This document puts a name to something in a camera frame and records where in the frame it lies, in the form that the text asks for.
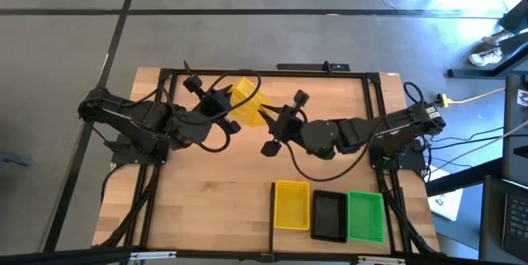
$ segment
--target concrete floor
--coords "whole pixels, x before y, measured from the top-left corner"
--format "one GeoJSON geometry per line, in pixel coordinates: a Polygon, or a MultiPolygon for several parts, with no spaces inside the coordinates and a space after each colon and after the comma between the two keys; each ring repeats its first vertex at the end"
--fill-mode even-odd
{"type": "MultiPolygon", "coordinates": [[[[519,0],[391,1],[402,9],[463,9],[471,16],[486,17],[504,13],[519,0]]],[[[0,9],[121,8],[122,3],[0,0],[0,9]]],[[[379,0],[133,0],[132,8],[388,9],[379,0]]],[[[0,170],[0,204],[4,206],[0,211],[0,254],[30,253],[40,247],[81,125],[77,105],[97,81],[116,20],[112,16],[0,17],[0,149],[34,160],[29,168],[8,164],[0,170]]],[[[484,48],[479,40],[497,29],[496,22],[488,18],[362,16],[129,17],[108,88],[126,96],[138,67],[180,68],[184,59],[194,68],[251,69],[327,59],[349,63],[354,71],[398,72],[403,80],[418,84],[430,99],[439,92],[462,99],[503,86],[496,80],[445,76],[449,68],[467,67],[467,55],[484,48]]],[[[448,124],[444,136],[469,136],[502,125],[503,95],[497,93],[442,112],[448,124]]],[[[110,138],[115,136],[107,128],[102,131],[110,138]]],[[[434,155],[448,159],[467,148],[471,147],[434,155]]],[[[497,145],[458,162],[475,165],[500,154],[497,145]]],[[[110,156],[94,135],[59,240],[60,249],[90,245],[110,156]]],[[[457,243],[444,238],[441,243],[449,254],[476,257],[457,243]]]]}

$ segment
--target yellow basket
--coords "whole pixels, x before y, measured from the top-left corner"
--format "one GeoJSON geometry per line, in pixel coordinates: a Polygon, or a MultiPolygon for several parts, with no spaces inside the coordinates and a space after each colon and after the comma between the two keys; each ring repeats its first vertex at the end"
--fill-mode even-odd
{"type": "Polygon", "coordinates": [[[276,228],[308,230],[309,211],[310,184],[308,182],[277,181],[273,222],[276,228]]]}
{"type": "MultiPolygon", "coordinates": [[[[255,87],[255,84],[247,78],[240,78],[236,83],[233,83],[230,90],[231,106],[237,105],[249,97],[255,90],[255,87]]],[[[271,105],[271,101],[264,93],[259,91],[248,103],[231,111],[229,114],[245,125],[252,127],[265,125],[266,121],[264,121],[260,113],[258,113],[258,109],[261,109],[267,115],[271,116],[271,114],[267,109],[262,108],[261,104],[271,105]]]]}

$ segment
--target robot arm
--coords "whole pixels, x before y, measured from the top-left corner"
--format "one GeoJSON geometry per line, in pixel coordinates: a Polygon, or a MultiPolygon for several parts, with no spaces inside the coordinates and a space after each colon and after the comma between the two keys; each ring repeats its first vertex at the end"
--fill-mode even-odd
{"type": "Polygon", "coordinates": [[[165,102],[147,101],[157,89],[137,102],[112,95],[105,88],[91,90],[81,102],[78,114],[86,122],[108,124],[121,135],[115,142],[105,142],[118,156],[114,163],[164,163],[168,148],[184,149],[191,144],[201,144],[207,138],[213,123],[219,125],[226,135],[240,131],[235,121],[227,114],[230,86],[221,90],[204,92],[202,82],[196,75],[184,82],[189,92],[194,92],[200,103],[191,111],[185,107],[165,102]]]}
{"type": "Polygon", "coordinates": [[[293,106],[263,106],[278,114],[274,120],[260,111],[269,126],[269,133],[273,135],[273,140],[266,142],[262,148],[264,155],[275,156],[281,148],[280,142],[293,141],[306,149],[308,154],[332,159],[336,151],[353,154],[371,139],[383,136],[383,155],[392,157],[418,136],[438,135],[446,126],[435,107],[421,103],[371,120],[356,117],[308,122],[301,110],[308,99],[308,94],[299,90],[293,106]]]}

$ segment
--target white sneaker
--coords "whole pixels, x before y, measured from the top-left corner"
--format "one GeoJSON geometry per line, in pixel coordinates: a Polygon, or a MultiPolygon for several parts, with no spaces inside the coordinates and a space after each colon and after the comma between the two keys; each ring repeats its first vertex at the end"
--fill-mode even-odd
{"type": "Polygon", "coordinates": [[[471,64],[477,67],[483,67],[487,64],[495,64],[500,62],[502,59],[502,52],[500,47],[495,47],[491,50],[486,50],[478,54],[472,54],[469,56],[471,64]]]}
{"type": "Polygon", "coordinates": [[[502,30],[497,34],[493,34],[490,37],[482,37],[482,41],[488,43],[489,45],[498,46],[498,43],[502,40],[512,38],[514,35],[509,31],[502,30]]]}

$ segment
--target black tray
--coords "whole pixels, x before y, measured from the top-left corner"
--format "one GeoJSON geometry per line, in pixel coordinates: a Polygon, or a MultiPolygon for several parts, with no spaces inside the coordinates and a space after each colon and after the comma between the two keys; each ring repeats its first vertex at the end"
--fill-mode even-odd
{"type": "Polygon", "coordinates": [[[312,239],[345,243],[347,241],[347,195],[313,191],[312,239]]]}

